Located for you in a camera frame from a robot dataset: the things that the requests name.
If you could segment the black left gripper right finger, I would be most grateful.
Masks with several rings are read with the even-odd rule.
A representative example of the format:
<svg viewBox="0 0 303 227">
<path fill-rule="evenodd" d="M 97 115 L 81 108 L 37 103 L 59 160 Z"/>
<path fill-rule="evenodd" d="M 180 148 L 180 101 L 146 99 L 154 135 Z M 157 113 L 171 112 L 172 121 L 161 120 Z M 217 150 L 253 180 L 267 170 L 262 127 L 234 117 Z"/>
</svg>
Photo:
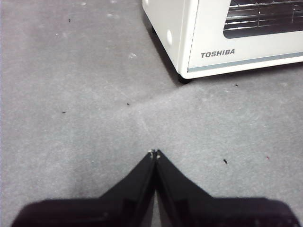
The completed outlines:
<svg viewBox="0 0 303 227">
<path fill-rule="evenodd" d="M 290 207 L 267 198 L 217 198 L 155 151 L 160 212 L 173 227 L 298 227 Z"/>
</svg>

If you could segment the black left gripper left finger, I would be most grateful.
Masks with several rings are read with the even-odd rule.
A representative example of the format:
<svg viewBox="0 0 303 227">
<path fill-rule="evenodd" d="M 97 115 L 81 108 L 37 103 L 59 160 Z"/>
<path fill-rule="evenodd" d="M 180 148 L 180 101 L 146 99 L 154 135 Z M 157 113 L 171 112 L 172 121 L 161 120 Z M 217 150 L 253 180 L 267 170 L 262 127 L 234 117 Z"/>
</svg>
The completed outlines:
<svg viewBox="0 0 303 227">
<path fill-rule="evenodd" d="M 26 205 L 14 227 L 141 227 L 151 223 L 156 151 L 100 197 L 51 199 Z"/>
</svg>

